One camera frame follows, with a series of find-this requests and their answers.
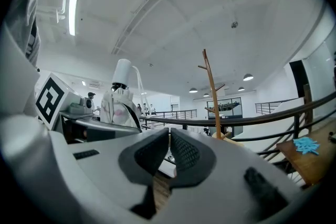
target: blue object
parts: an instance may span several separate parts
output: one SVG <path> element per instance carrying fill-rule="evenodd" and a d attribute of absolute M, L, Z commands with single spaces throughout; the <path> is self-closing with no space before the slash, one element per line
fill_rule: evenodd
<path fill-rule="evenodd" d="M 320 144 L 317 144 L 317 141 L 314 141 L 313 139 L 305 136 L 299 139 L 293 139 L 293 142 L 294 145 L 297 147 L 296 151 L 302 152 L 303 155 L 308 152 L 319 155 L 316 150 L 320 146 Z"/>

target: ceiling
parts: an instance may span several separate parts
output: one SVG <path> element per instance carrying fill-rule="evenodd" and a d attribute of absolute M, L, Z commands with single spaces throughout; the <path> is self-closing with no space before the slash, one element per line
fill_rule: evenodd
<path fill-rule="evenodd" d="M 69 35 L 62 0 L 39 0 L 43 47 L 38 66 L 111 81 L 118 59 L 140 70 L 145 89 L 189 95 L 209 91 L 202 50 L 225 93 L 255 89 L 283 67 L 314 31 L 324 0 L 79 0 L 76 36 Z M 232 23 L 238 22 L 237 28 Z M 243 82 L 252 73 L 254 80 Z M 137 86 L 136 76 L 130 86 Z"/>

